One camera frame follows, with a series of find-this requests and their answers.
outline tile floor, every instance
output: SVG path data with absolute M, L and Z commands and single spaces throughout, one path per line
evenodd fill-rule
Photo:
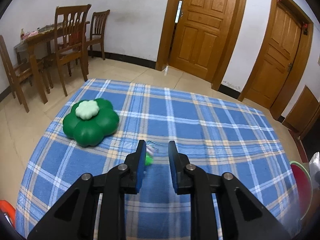
M 68 76 L 67 68 L 65 68 L 65 82 L 68 91 L 68 96 L 65 97 L 57 70 L 51 69 L 51 74 L 54 88 L 47 95 L 48 102 L 45 105 L 41 102 L 35 86 L 30 87 L 28 82 L 23 85 L 23 90 L 30 109 L 29 113 L 26 113 L 17 98 L 13 99 L 11 94 L 0 102 L 0 199 L 9 201 L 14 207 L 20 183 L 33 149 L 62 106 L 84 82 L 78 66 L 73 66 L 72 77 Z M 169 87 L 241 103 L 212 90 L 209 82 L 174 68 L 169 68 L 165 74 L 165 71 L 159 72 L 143 66 L 93 58 L 89 61 L 88 78 L 113 79 Z M 264 112 L 280 138 L 288 159 L 301 163 L 297 147 L 287 128 L 275 121 L 270 112 L 262 106 L 247 99 L 244 99 L 242 104 Z

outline green plastic toy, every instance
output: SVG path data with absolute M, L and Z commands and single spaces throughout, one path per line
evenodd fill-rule
M 96 146 L 117 130 L 119 116 L 108 100 L 82 100 L 73 105 L 62 124 L 65 135 L 80 146 Z
M 153 148 L 147 145 L 147 154 L 146 154 L 146 160 L 144 165 L 149 166 L 153 163 L 153 155 L 154 155 L 153 151 L 154 151 Z

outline light green flower cap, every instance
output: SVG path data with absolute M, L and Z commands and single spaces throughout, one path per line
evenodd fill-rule
M 76 116 L 82 120 L 89 120 L 91 117 L 98 114 L 100 108 L 97 101 L 89 100 L 82 101 L 76 108 Z

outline tablecloth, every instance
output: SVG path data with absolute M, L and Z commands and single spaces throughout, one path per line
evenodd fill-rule
M 117 132 L 96 147 L 80 147 L 62 130 L 74 103 L 104 98 L 120 117 Z M 139 139 L 153 148 L 140 193 L 126 195 L 127 239 L 188 239 L 190 198 L 174 193 L 167 145 L 212 174 L 233 173 L 293 236 L 300 230 L 292 170 L 264 114 L 244 104 L 145 84 L 90 79 L 63 106 L 37 144 L 19 191 L 16 229 L 27 236 L 83 173 L 94 176 L 123 163 Z M 222 239 L 217 202 L 213 195 Z

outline metal screw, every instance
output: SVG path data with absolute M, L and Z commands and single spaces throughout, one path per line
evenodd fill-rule
M 186 169 L 188 171 L 194 171 L 196 169 L 196 166 L 194 164 L 189 163 L 186 165 Z
M 81 179 L 83 180 L 88 180 L 91 178 L 91 174 L 90 173 L 84 173 L 81 175 Z
M 125 171 L 127 168 L 128 168 L 128 165 L 124 164 L 124 163 L 122 163 L 118 166 L 118 169 L 121 171 Z
M 233 179 L 233 175 L 230 172 L 226 172 L 225 174 L 223 174 L 223 177 L 227 180 Z

